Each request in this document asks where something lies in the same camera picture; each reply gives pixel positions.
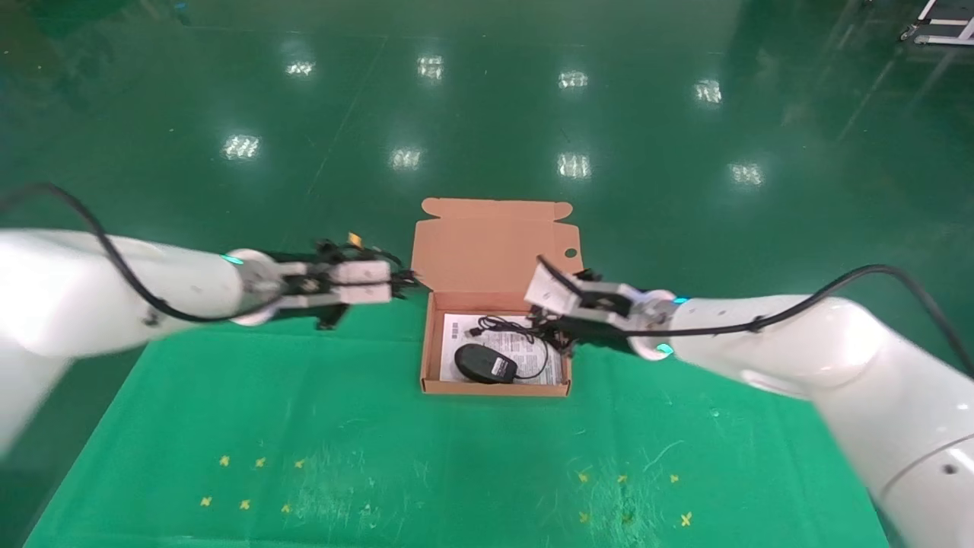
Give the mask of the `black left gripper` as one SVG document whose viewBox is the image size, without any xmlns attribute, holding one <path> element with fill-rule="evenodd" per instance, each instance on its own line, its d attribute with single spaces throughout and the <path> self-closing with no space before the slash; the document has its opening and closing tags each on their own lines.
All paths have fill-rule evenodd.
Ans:
<svg viewBox="0 0 974 548">
<path fill-rule="evenodd" d="M 278 319 L 310 317 L 316 319 L 317 330 L 334 330 L 350 309 L 335 291 L 331 271 L 341 259 L 329 254 L 280 253 L 285 290 L 278 302 Z M 390 291 L 395 299 L 407 299 L 410 285 L 419 283 L 411 269 L 399 269 L 390 274 Z"/>
</svg>

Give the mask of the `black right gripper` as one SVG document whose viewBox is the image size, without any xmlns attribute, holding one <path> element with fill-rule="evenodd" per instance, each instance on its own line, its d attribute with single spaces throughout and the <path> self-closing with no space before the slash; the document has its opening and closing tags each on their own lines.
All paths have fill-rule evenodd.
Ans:
<svg viewBox="0 0 974 548">
<path fill-rule="evenodd" d="M 559 354 L 573 354 L 578 341 L 625 349 L 655 349 L 657 340 L 634 336 L 657 325 L 656 291 L 640 291 L 624 283 L 575 283 L 575 301 L 567 313 L 567 330 L 555 326 L 560 315 L 532 304 L 532 327 L 550 327 L 549 345 Z"/>
</svg>

